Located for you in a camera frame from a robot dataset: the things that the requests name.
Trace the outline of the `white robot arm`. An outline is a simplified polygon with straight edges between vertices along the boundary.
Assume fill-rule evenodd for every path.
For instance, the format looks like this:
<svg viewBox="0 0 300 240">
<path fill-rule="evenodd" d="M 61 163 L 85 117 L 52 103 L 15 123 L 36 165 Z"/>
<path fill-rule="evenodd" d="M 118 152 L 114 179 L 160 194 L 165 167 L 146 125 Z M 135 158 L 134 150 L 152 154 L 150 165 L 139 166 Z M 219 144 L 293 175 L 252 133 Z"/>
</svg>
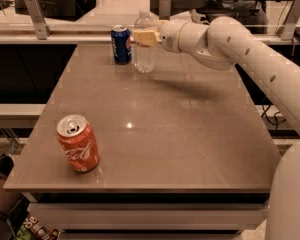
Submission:
<svg viewBox="0 0 300 240">
<path fill-rule="evenodd" d="M 300 67 L 256 39 L 237 20 L 219 17 L 210 25 L 159 20 L 132 31 L 147 46 L 186 53 L 216 70 L 238 64 L 300 135 Z M 265 240 L 300 240 L 300 140 L 280 159 L 269 201 Z"/>
</svg>

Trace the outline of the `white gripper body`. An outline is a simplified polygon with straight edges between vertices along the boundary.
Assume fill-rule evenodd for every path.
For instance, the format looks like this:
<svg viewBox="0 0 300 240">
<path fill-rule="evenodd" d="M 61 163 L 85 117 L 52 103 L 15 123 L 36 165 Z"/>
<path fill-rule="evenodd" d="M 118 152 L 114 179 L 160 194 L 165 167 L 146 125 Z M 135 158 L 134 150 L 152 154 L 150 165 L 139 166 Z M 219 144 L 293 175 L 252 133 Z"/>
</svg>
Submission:
<svg viewBox="0 0 300 240">
<path fill-rule="evenodd" d="M 168 52 L 181 53 L 181 32 L 187 24 L 182 20 L 163 21 L 159 26 L 161 46 Z"/>
</svg>

